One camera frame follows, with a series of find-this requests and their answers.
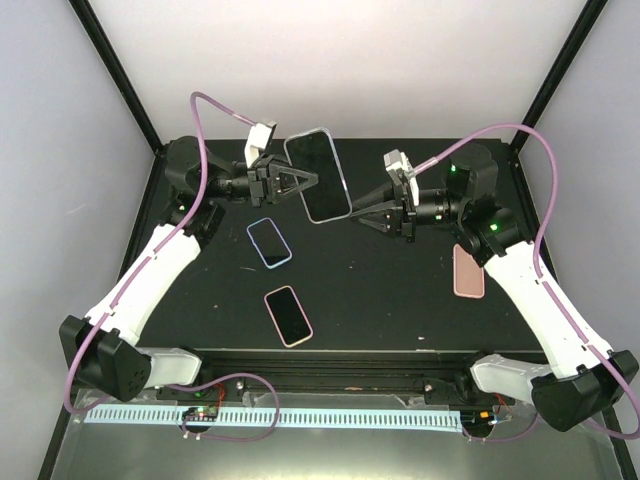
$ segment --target gray wall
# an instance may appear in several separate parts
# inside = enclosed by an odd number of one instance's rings
[[[62,405],[58,326],[116,280],[152,154],[66,1],[5,0],[0,65],[0,465],[27,479]]]
[[[609,2],[545,112],[540,130],[559,162],[547,239],[561,285],[614,349],[640,358],[640,2]],[[549,166],[535,140],[523,164],[540,213]],[[640,394],[640,379],[633,384]],[[636,419],[617,408],[627,432]],[[640,467],[640,440],[629,442]]]

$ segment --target metal frame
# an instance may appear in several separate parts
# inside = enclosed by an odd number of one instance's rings
[[[142,203],[136,217],[131,239],[123,260],[120,271],[120,275],[122,275],[136,258],[141,246],[142,232],[148,215],[149,206],[151,205],[159,179],[162,175],[163,145],[89,1],[69,0],[69,3],[75,10],[79,20],[87,31],[89,38],[94,44],[98,54],[107,67],[109,74],[113,78],[118,90],[121,92],[124,101],[138,123],[140,130],[147,139],[149,146],[156,154],[149,181],[145,188]],[[534,127],[537,124],[606,4],[607,0],[586,1],[582,12],[576,20],[574,27],[556,57],[522,123],[530,127]],[[529,135],[524,132],[518,132],[515,135],[510,144],[511,149],[513,150],[513,157],[509,164],[511,166],[513,180],[518,190],[520,202],[525,213],[525,221],[527,222],[527,226],[533,232],[539,227],[539,221],[527,186],[527,181],[520,164],[520,159],[518,158],[518,153],[524,147],[528,137]],[[545,262],[549,265],[549,269],[553,272],[551,257],[544,245],[542,254]],[[305,382],[313,383],[317,382],[320,378],[322,381],[317,384],[324,383],[326,380],[331,379],[331,389],[344,390],[345,379],[349,379],[350,383],[356,382],[358,384],[358,386],[355,386],[356,389],[366,390],[367,383],[371,386],[373,379],[375,378],[375,388],[382,387],[383,389],[388,389],[388,391],[394,392],[403,390],[407,391],[408,389],[415,391],[416,382],[426,381],[426,379],[429,378],[430,373],[434,375],[436,373],[439,375],[444,374],[446,376],[448,373],[453,371],[452,369],[460,368],[461,359],[463,359],[465,355],[469,354],[469,352],[438,352],[425,353],[418,357],[416,357],[415,354],[412,354],[410,359],[403,354],[389,354],[385,355],[385,358],[381,360],[379,353],[363,352],[358,354],[358,361],[354,362],[351,354],[341,354],[338,352],[330,354],[313,352],[309,352],[305,355],[296,354],[295,359],[290,355],[285,357],[281,352],[255,352],[251,355],[247,354],[247,352],[241,353],[233,351],[226,351],[224,353],[219,351],[208,351],[204,353],[206,356],[215,355],[218,362],[223,360],[224,366],[228,368],[235,368],[236,370],[234,371],[238,371],[238,367],[241,367],[239,368],[240,370],[252,369],[257,373],[264,372],[265,374],[277,375],[279,381],[284,382],[284,384],[293,388],[295,388],[296,384],[298,388],[309,388],[309,383],[306,385],[298,383],[301,379],[306,379]],[[510,356],[513,356],[514,354],[522,360],[544,360],[544,356],[541,352],[511,352]],[[305,375],[301,376],[299,374],[300,371],[304,371]],[[605,423],[609,428],[619,428],[618,420],[613,409],[606,410],[603,412],[603,415]],[[64,437],[64,431],[69,418],[70,416],[65,411],[61,412],[38,477],[39,479],[50,478],[53,472],[55,459]],[[622,440],[615,439],[612,439],[612,443],[623,477],[629,480],[637,479],[626,443]]]

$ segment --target white backdrop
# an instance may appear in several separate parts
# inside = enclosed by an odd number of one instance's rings
[[[584,0],[93,0],[163,142],[194,89],[278,136],[459,137],[520,121]],[[246,127],[206,109],[209,138]],[[510,139],[512,132],[503,138]]]

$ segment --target purple cable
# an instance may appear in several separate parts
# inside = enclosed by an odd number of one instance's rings
[[[480,437],[472,437],[467,430],[462,427],[462,434],[469,439],[470,442],[482,442],[482,443],[509,443],[515,440],[520,440],[522,437],[525,437],[529,433],[531,433],[538,423],[540,422],[540,414],[536,413],[536,417],[533,419],[531,425],[527,427],[523,432],[518,433],[512,437],[506,438],[480,438]]]
[[[540,228],[538,229],[538,233],[536,234],[534,248],[533,248],[533,267],[535,269],[535,272],[538,278],[542,278],[542,268],[540,266],[540,262],[541,262],[540,247],[542,245],[542,239],[544,238],[544,232],[547,229],[547,225],[549,225],[549,220],[551,220],[551,215],[553,214],[553,209],[555,208],[555,204],[556,204],[556,197],[558,194],[558,166],[556,163],[556,157],[553,154],[553,150],[551,149],[551,146],[540,133],[535,131],[533,128],[528,127],[527,125],[522,125],[519,123],[499,123],[497,125],[491,125],[489,127],[483,128],[481,130],[478,130],[477,132],[472,133],[471,135],[463,138],[462,140],[459,140],[458,142],[454,143],[449,148],[447,148],[444,152],[440,153],[439,155],[436,155],[435,157],[427,160],[426,162],[421,163],[414,169],[414,172],[416,175],[418,175],[419,173],[424,172],[428,168],[431,168],[434,165],[437,165],[443,159],[448,157],[451,153],[455,152],[457,149],[459,149],[463,145],[469,143],[471,140],[487,132],[502,129],[502,128],[515,128],[516,130],[522,130],[523,132],[526,132],[529,135],[533,135],[540,141],[545,151],[547,152],[547,156],[549,157],[549,163],[551,165],[551,197],[549,198],[549,205],[547,206],[547,212],[545,213],[544,218],[542,219],[542,223],[540,224]],[[635,395],[633,390],[631,390],[631,387],[626,382],[626,380],[622,377],[622,375],[620,375],[620,373],[615,369],[615,367],[611,365],[611,362],[609,362],[609,360],[607,360],[605,356],[602,353],[600,353],[593,345],[589,344],[589,338],[578,326],[578,324],[576,323],[574,318],[571,316],[567,308],[563,305],[562,301],[558,298],[556,293],[551,288],[551,285],[549,285],[548,282],[543,281],[542,286],[547,291],[547,293],[549,294],[553,302],[556,304],[558,309],[562,312],[564,317],[567,319],[567,322],[569,322],[569,324],[571,325],[571,328],[573,328],[573,331],[576,333],[576,335],[578,335],[578,338],[580,338],[580,341],[582,341],[585,344],[585,346],[591,351],[591,353],[593,353],[593,355],[598,359],[598,361],[602,363],[604,367],[609,371],[611,376],[615,378],[615,380],[618,382],[620,387],[622,387],[622,390],[629,397],[629,400],[631,401],[631,404],[633,405],[633,408],[636,411],[636,416],[638,417],[638,427],[636,428],[636,431],[633,433],[615,432],[613,430],[610,430],[606,427],[601,426],[600,424],[596,423],[591,419],[587,420],[586,423],[613,438],[619,438],[622,440],[635,440],[637,438],[640,438],[640,400],[638,400],[638,397]],[[516,438],[522,438],[522,437],[521,436],[512,437],[513,440],[515,440]]]
[[[201,438],[207,438],[210,440],[223,440],[225,442],[247,443],[247,442],[257,442],[258,440],[262,440],[263,438],[273,433],[273,431],[276,428],[276,425],[278,424],[278,420],[280,419],[280,400],[278,399],[278,394],[276,393],[276,389],[273,388],[273,385],[271,385],[266,379],[262,378],[259,375],[254,375],[253,373],[234,373],[231,375],[225,375],[224,377],[216,378],[215,380],[211,380],[210,382],[207,382],[203,385],[198,385],[197,387],[184,387],[182,385],[167,385],[167,387],[172,388],[174,390],[179,390],[180,392],[199,392],[200,390],[205,390],[207,388],[213,387],[218,383],[223,383],[223,382],[226,382],[227,380],[232,380],[234,378],[253,378],[254,380],[258,380],[265,387],[267,387],[269,391],[273,394],[273,401],[276,404],[276,407],[275,407],[276,412],[273,416],[273,421],[271,422],[271,425],[269,425],[267,430],[265,430],[260,435],[256,435],[255,437],[248,437],[248,438],[226,437],[223,435],[210,435],[205,433],[195,434],[187,431],[187,421],[189,420],[189,417],[187,417],[182,421],[182,426],[181,426],[182,431],[185,433],[185,435],[188,436],[189,434],[192,434],[195,436],[199,435]]]
[[[169,242],[169,240],[171,240],[173,237],[175,237],[178,234],[178,232],[180,230],[182,230],[182,228],[195,215],[196,211],[198,210],[198,207],[200,207],[200,203],[202,203],[202,198],[204,197],[204,192],[205,192],[205,189],[207,187],[207,176],[208,176],[208,168],[207,167],[208,167],[209,164],[207,162],[207,153],[206,153],[206,146],[204,144],[204,133],[202,132],[202,123],[200,122],[200,115],[198,114],[198,107],[196,105],[196,99],[198,99],[198,98],[201,98],[202,100],[205,100],[205,101],[209,102],[214,107],[219,108],[223,112],[231,115],[234,118],[237,118],[238,120],[240,120],[243,123],[246,123],[247,125],[251,125],[251,126],[255,125],[255,122],[253,122],[252,120],[248,119],[247,117],[245,117],[243,115],[239,115],[239,114],[235,113],[233,110],[225,107],[220,102],[214,100],[213,98],[211,98],[208,95],[205,95],[204,93],[193,92],[191,94],[191,97],[190,97],[191,113],[193,115],[193,120],[194,120],[194,122],[196,124],[196,134],[197,134],[197,137],[198,137],[198,146],[200,148],[200,169],[201,169],[200,186],[198,188],[198,194],[196,195],[196,198],[195,198],[195,200],[193,202],[193,205],[191,205],[191,208],[189,209],[187,214],[184,216],[182,221],[180,223],[178,223],[178,225],[176,225],[175,228],[173,230],[171,230],[169,235],[167,235],[165,237],[165,239],[162,240],[153,249],[153,253],[156,254],[156,255]],[[118,305],[118,303],[120,302],[120,299],[122,298],[124,293],[127,291],[129,286],[133,283],[133,281],[140,274],[142,269],[151,260],[152,260],[151,257],[149,257],[149,256],[145,257],[142,260],[142,262],[140,262],[140,264],[135,268],[135,270],[133,272],[131,272],[131,275],[127,278],[127,280],[124,282],[124,284],[122,285],[120,290],[118,290],[116,295],[113,297],[113,300],[109,304],[109,308],[110,309],[113,310]],[[109,312],[105,312],[102,315],[102,317],[100,317],[100,320],[98,320],[98,323],[96,323],[93,326],[93,328],[89,331],[89,334],[86,336],[86,338],[84,339],[84,341],[80,345],[80,348],[78,348],[78,351],[76,352],[76,356],[73,358],[73,361],[71,362],[71,366],[69,367],[69,372],[67,373],[67,377],[65,379],[64,393],[63,393],[63,398],[62,398],[62,403],[64,404],[64,408],[69,413],[72,413],[72,414],[86,413],[89,410],[91,410],[92,408],[100,405],[101,403],[103,403],[105,400],[107,400],[109,398],[108,395],[105,395],[103,397],[100,397],[98,400],[96,400],[91,405],[89,405],[87,407],[84,407],[84,408],[75,408],[71,403],[71,388],[73,386],[73,379],[76,376],[76,372],[78,370],[78,367],[80,366],[80,362],[82,361],[82,357],[84,356],[84,354],[86,353],[87,349],[89,348],[89,344],[91,343],[91,341],[94,339],[94,337],[98,333],[98,330],[100,330],[100,327],[104,324],[104,322],[107,321],[107,318],[109,318],[109,315],[110,315]]]

